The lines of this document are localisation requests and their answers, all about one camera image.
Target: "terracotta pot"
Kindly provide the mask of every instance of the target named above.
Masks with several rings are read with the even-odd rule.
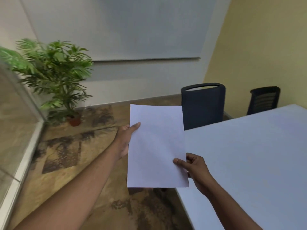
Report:
[[[81,123],[81,115],[78,114],[77,116],[71,118],[69,116],[66,117],[67,122],[73,127],[79,126]]]

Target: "mesh chair back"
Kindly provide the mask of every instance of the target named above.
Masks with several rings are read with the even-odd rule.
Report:
[[[191,90],[198,87],[213,88]],[[221,122],[224,114],[226,88],[219,83],[190,85],[181,89],[184,129]]]
[[[251,102],[247,115],[277,108],[280,88],[269,86],[251,90]]]

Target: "white table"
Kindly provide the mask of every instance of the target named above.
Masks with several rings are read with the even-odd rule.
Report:
[[[225,190],[263,229],[307,229],[307,110],[289,105],[185,131]],[[189,179],[177,188],[195,230],[224,229]]]

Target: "hand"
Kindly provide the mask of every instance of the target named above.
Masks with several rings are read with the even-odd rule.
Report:
[[[119,149],[120,158],[128,154],[128,144],[131,140],[131,135],[140,127],[141,123],[138,122],[129,127],[129,124],[120,126],[117,130],[116,136],[112,142],[112,145],[116,145]]]
[[[209,195],[208,186],[214,178],[210,174],[205,160],[198,155],[186,153],[187,161],[175,158],[173,162],[188,171],[189,178],[192,178],[197,189],[205,196]]]

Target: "white paper sheet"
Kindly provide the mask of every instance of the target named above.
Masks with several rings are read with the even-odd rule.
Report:
[[[128,187],[189,187],[181,106],[130,106],[130,126],[141,122],[129,143]]]

